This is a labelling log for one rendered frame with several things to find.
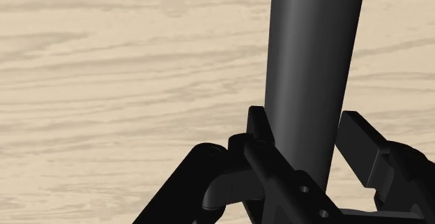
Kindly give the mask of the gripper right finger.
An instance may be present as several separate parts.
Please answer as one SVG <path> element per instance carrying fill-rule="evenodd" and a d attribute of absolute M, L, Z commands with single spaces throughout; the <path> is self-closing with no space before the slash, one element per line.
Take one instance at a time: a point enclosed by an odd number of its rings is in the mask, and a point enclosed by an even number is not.
<path fill-rule="evenodd" d="M 378 211 L 408 212 L 435 224 L 435 163 L 422 152 L 385 139 L 356 111 L 344 111 L 335 146 Z"/>

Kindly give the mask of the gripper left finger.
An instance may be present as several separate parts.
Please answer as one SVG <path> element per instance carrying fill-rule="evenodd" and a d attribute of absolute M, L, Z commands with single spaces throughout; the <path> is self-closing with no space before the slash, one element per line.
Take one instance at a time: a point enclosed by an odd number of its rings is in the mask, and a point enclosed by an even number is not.
<path fill-rule="evenodd" d="M 215 224 L 243 203 L 252 224 L 342 224 L 343 213 L 308 173 L 275 147 L 262 106 L 248 110 L 246 133 L 228 147 L 195 145 L 133 224 Z"/>

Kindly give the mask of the dark grey oblong object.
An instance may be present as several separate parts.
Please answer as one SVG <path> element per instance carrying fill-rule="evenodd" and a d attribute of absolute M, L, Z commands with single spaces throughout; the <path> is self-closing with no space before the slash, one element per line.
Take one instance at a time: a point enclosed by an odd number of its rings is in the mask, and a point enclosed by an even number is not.
<path fill-rule="evenodd" d="M 363 0 L 271 0 L 265 111 L 289 164 L 326 189 Z"/>

